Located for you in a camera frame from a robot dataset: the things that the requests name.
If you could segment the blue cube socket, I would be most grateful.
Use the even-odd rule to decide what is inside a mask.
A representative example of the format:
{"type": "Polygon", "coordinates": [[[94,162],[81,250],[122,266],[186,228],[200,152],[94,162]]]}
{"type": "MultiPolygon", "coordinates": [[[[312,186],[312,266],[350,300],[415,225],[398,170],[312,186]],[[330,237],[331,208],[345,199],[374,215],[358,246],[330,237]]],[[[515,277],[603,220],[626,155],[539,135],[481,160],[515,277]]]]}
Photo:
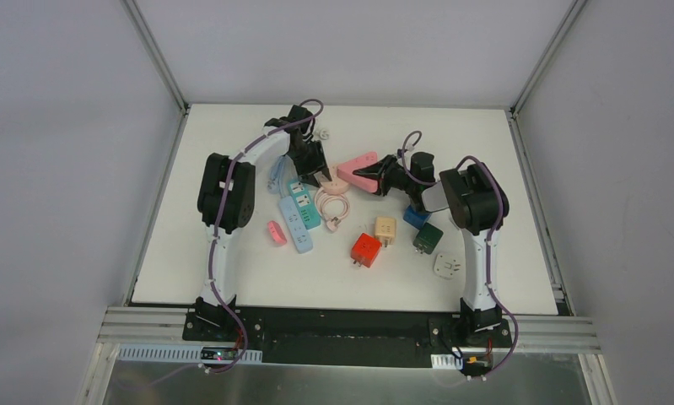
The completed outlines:
{"type": "Polygon", "coordinates": [[[407,224],[410,224],[415,229],[420,230],[426,223],[428,223],[431,215],[432,213],[428,212],[420,213],[415,210],[413,206],[409,205],[405,209],[402,218],[407,224]]]}

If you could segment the beige cube adapter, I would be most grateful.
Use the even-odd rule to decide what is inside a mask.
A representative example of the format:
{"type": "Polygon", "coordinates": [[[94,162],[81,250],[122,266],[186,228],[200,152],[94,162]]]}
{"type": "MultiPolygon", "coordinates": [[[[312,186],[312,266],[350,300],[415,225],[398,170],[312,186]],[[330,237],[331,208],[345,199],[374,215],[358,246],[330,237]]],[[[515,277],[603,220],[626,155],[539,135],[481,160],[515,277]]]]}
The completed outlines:
{"type": "Polygon", "coordinates": [[[375,219],[374,237],[387,247],[396,239],[396,219],[386,216],[378,216],[375,219]]]}

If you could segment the light blue power strip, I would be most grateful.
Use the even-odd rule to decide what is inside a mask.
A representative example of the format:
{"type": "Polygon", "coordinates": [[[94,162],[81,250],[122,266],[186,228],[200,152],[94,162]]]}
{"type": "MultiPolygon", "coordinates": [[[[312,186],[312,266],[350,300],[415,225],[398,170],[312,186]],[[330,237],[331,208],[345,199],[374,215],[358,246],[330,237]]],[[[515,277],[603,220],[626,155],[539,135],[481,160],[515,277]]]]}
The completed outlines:
{"type": "Polygon", "coordinates": [[[314,246],[294,198],[284,188],[283,175],[286,173],[287,159],[286,156],[279,156],[272,165],[267,190],[271,194],[280,196],[278,207],[283,215],[288,232],[297,252],[304,254],[311,251],[314,246]]]}

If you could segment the green patterned cube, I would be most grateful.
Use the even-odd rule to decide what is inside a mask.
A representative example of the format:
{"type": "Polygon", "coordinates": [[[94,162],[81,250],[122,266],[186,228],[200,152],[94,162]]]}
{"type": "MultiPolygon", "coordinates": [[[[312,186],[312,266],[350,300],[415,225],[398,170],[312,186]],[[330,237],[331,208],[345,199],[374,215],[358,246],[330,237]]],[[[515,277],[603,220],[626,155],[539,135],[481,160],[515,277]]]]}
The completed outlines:
{"type": "Polygon", "coordinates": [[[441,241],[443,234],[440,228],[425,223],[414,237],[412,245],[419,254],[430,255],[441,241]]]}

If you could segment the red cube adapter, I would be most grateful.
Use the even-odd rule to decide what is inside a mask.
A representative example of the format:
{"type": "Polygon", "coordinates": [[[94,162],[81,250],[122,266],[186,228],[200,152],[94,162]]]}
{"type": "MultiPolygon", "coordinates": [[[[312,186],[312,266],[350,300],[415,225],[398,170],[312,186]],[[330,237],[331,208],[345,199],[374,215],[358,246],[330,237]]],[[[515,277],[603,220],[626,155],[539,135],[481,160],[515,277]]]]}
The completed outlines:
{"type": "Polygon", "coordinates": [[[382,244],[373,236],[362,233],[353,244],[350,257],[353,264],[371,267],[380,252],[382,244]]]}

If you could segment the small pink plug adapter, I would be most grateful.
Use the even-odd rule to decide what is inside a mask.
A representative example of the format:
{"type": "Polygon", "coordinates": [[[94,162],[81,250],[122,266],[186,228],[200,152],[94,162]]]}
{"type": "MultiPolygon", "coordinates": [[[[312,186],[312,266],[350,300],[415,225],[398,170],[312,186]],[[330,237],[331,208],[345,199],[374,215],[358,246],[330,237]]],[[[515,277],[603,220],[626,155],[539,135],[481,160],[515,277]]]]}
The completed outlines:
{"type": "Polygon", "coordinates": [[[274,220],[271,220],[267,223],[267,229],[269,232],[269,235],[271,236],[272,240],[274,243],[278,246],[284,246],[287,244],[288,239],[286,235],[283,232],[282,227],[280,224],[274,220]]]}

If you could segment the white travel adapter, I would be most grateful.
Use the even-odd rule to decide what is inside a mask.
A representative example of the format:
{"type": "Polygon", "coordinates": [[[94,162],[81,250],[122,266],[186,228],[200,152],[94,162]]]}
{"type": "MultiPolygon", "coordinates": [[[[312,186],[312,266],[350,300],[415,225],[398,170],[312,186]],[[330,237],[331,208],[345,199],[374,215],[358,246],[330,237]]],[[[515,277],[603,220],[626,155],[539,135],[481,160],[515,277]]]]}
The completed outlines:
{"type": "Polygon", "coordinates": [[[437,253],[434,259],[433,273],[442,279],[451,280],[461,269],[459,259],[448,252],[437,253]]]}

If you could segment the pink round socket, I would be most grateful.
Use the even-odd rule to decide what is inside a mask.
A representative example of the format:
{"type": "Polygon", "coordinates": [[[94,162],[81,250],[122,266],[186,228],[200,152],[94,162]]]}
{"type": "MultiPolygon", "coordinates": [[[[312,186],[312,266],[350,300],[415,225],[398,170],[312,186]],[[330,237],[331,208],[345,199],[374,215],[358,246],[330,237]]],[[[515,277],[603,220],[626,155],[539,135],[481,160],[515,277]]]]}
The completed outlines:
{"type": "Polygon", "coordinates": [[[323,191],[331,196],[345,194],[350,188],[350,184],[348,182],[342,180],[336,175],[334,175],[330,181],[324,177],[320,181],[320,184],[323,191]]]}

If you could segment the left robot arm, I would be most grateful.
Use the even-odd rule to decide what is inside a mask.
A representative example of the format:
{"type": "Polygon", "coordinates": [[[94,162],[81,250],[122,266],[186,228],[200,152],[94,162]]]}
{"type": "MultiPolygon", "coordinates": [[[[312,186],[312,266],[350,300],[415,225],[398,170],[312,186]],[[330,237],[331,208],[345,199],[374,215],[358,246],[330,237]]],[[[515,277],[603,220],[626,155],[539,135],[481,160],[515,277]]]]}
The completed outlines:
{"type": "Polygon", "coordinates": [[[286,157],[304,184],[318,186],[318,176],[331,175],[322,143],[313,135],[320,114],[307,105],[303,101],[286,116],[266,121],[257,138],[236,153],[213,153],[206,160],[197,210],[208,233],[208,264],[194,309],[206,333],[216,341],[230,339],[242,325],[233,306],[236,266],[230,250],[251,221],[258,170],[286,157]]]}

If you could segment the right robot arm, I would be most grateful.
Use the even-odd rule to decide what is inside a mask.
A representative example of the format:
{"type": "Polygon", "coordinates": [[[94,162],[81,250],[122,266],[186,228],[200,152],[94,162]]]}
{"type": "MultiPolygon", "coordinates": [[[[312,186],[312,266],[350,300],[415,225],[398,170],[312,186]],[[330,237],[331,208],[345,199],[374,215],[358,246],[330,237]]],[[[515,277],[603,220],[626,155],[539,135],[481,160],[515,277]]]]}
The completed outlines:
{"type": "Polygon", "coordinates": [[[491,335],[503,317],[496,295],[495,270],[499,231],[510,203],[491,170],[467,156],[452,169],[435,172],[434,156],[417,152],[409,166],[404,154],[390,154],[374,163],[345,169],[341,177],[363,190],[385,196],[395,188],[405,192],[419,214],[449,210],[464,240],[466,284],[457,326],[462,342],[477,346],[491,335]]]}

